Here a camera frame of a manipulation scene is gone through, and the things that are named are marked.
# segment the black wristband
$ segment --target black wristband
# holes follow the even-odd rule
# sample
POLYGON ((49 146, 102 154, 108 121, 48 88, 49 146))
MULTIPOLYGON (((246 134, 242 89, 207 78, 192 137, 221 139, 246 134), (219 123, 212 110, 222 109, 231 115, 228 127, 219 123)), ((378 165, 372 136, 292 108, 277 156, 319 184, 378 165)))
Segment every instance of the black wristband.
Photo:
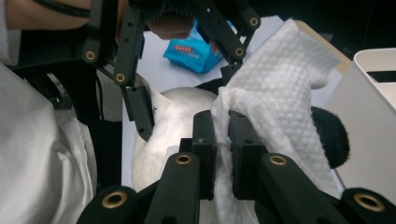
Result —
POLYGON ((73 17, 81 17, 81 18, 89 18, 90 11, 87 9, 81 9, 77 7, 70 7, 64 4, 56 3, 51 0, 33 0, 34 2, 38 3, 42 7, 46 7, 53 11, 57 11, 67 16, 73 17))

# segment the blue package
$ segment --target blue package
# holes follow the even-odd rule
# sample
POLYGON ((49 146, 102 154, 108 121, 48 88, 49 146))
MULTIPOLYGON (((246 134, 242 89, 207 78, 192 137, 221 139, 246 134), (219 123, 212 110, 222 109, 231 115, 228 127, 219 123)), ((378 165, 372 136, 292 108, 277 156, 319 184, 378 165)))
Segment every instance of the blue package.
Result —
POLYGON ((188 68, 196 73, 209 72, 221 59, 221 53, 214 53, 198 33, 197 21, 187 39, 173 39, 163 57, 171 63, 188 68))

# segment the white sleeve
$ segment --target white sleeve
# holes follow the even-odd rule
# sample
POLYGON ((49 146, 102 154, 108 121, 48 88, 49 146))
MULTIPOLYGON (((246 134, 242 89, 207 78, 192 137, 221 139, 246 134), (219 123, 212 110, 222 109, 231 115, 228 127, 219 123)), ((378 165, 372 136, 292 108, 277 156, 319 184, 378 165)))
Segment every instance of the white sleeve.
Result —
POLYGON ((0 63, 15 65, 20 56, 20 30, 8 30, 6 23, 6 1, 0 0, 0 63))

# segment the textured white cloth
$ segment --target textured white cloth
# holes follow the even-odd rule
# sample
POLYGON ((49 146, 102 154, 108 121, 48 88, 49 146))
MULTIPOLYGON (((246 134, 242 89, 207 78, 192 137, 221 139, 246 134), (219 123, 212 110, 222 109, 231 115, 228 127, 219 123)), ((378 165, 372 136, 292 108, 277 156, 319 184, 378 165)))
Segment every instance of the textured white cloth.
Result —
MULTIPOLYGON (((0 4, 0 58, 9 63, 19 39, 9 38, 0 4)), ((0 190, 2 224, 76 223, 96 190, 88 128, 76 119, 58 127, 52 104, 2 64, 0 190)))
MULTIPOLYGON (((249 118, 269 151, 291 157, 321 190, 338 196, 310 117, 311 89, 326 85, 327 75, 336 63, 336 58, 301 32, 294 21, 286 21, 229 84, 220 88, 211 106, 218 141, 215 198, 212 202, 201 201, 200 223, 258 223, 253 203, 237 201, 233 196, 229 110, 249 118)), ((160 178, 166 159, 177 152, 180 138, 191 137, 192 116, 212 101, 196 93, 186 97, 192 93, 186 89, 173 92, 166 100, 171 106, 155 118, 154 134, 148 142, 136 141, 132 162, 136 190, 160 178)))

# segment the white container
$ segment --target white container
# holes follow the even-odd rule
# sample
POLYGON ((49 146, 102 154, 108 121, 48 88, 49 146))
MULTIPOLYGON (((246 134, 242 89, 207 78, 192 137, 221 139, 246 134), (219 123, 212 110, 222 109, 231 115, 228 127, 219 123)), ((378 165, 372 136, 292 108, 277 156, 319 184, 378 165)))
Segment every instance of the white container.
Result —
POLYGON ((325 108, 348 132, 349 161, 337 168, 342 182, 396 203, 396 83, 377 83, 367 75, 374 71, 396 71, 396 49, 358 52, 325 108))

